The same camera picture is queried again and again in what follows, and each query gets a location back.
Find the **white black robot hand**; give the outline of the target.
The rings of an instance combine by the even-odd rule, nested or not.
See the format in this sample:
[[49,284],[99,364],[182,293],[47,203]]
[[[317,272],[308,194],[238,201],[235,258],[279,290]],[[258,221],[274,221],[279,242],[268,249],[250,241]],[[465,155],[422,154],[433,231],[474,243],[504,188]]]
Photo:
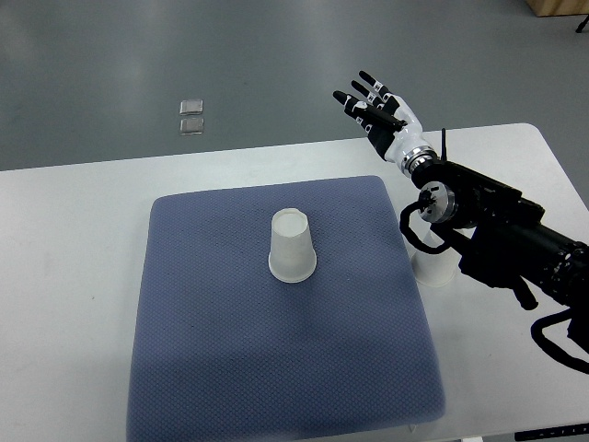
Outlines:
[[360,125],[376,153],[409,177],[422,162],[437,157],[423,138],[420,121],[400,96],[365,71],[352,87],[359,97],[336,90],[343,112]]

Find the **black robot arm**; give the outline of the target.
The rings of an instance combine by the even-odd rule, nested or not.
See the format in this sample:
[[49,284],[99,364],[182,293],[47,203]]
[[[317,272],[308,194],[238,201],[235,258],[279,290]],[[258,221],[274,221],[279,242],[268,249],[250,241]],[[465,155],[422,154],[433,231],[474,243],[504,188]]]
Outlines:
[[400,216],[400,230],[417,250],[455,250],[465,275],[508,288],[521,307],[537,306],[540,288],[576,313],[588,309],[588,246],[542,225],[544,209],[517,189],[423,147],[408,160],[418,200]]

